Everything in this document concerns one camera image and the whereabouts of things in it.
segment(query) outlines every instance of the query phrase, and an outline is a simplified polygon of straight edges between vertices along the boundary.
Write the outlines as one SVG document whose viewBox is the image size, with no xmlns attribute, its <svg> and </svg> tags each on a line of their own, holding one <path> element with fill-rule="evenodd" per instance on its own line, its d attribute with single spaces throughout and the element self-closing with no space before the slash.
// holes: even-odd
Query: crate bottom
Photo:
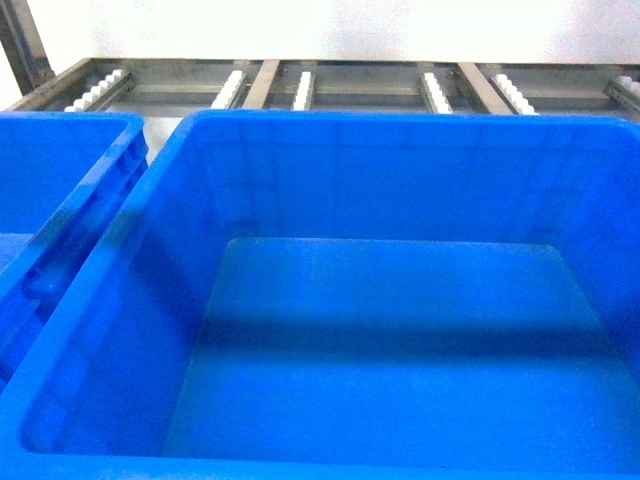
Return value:
<svg viewBox="0 0 640 480">
<path fill-rule="evenodd" d="M 31 237 L 27 233 L 0 233 L 0 270 L 20 254 Z"/>
<path fill-rule="evenodd" d="M 640 472 L 640 391 L 553 248 L 237 239 L 164 455 Z"/>
</svg>

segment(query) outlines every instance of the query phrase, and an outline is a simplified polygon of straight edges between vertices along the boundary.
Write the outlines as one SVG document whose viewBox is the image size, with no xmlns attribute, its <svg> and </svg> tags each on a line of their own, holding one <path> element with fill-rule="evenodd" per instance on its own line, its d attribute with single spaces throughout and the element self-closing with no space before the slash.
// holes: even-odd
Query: metal rack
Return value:
<svg viewBox="0 0 640 480">
<path fill-rule="evenodd" d="M 9 109 L 137 112 L 146 119 L 152 157 L 180 119 L 212 107 L 586 114 L 640 122 L 640 65 L 90 58 L 47 80 L 26 1 L 0 0 L 0 7 L 3 44 L 26 93 Z"/>
</svg>

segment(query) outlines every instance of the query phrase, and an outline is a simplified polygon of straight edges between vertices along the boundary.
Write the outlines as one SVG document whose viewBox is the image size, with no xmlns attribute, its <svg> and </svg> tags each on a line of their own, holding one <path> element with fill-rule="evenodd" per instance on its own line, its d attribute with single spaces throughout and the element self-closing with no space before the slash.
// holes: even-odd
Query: plastic bin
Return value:
<svg viewBox="0 0 640 480">
<path fill-rule="evenodd" d="M 146 170 L 146 151 L 135 115 L 0 114 L 0 393 Z"/>
<path fill-rule="evenodd" d="M 0 398 L 4 471 L 637 476 L 639 162 L 604 118 L 191 116 Z"/>
</svg>

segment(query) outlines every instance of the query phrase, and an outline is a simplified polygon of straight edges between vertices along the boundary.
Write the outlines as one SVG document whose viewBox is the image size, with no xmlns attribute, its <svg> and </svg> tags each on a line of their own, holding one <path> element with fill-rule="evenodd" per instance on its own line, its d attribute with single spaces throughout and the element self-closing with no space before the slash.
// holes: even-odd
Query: stainless steel shelf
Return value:
<svg viewBox="0 0 640 480">
<path fill-rule="evenodd" d="M 234 108 L 292 108 L 303 72 L 314 88 L 311 110 L 430 112 L 421 79 L 435 75 L 453 113 L 514 114 L 492 80 L 504 74 L 542 115 L 609 115 L 640 122 L 637 110 L 607 85 L 620 76 L 640 78 L 639 65 L 473 64 L 300 60 L 188 60 L 92 58 L 78 62 L 10 107 L 64 110 L 114 69 L 131 73 L 119 95 L 101 108 L 132 111 L 147 120 L 152 156 L 181 118 L 210 108 L 235 70 L 243 84 Z"/>
</svg>

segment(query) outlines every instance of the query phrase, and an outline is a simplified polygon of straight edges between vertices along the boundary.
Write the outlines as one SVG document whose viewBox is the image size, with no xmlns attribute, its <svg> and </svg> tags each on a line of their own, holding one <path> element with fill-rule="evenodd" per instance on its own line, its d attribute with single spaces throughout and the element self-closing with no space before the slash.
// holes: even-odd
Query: blue container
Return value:
<svg viewBox="0 0 640 480">
<path fill-rule="evenodd" d="M 204 112 L 0 398 L 12 479 L 640 474 L 640 130 Z"/>
<path fill-rule="evenodd" d="M 146 152 L 135 115 L 0 114 L 0 393 L 146 170 Z"/>
</svg>

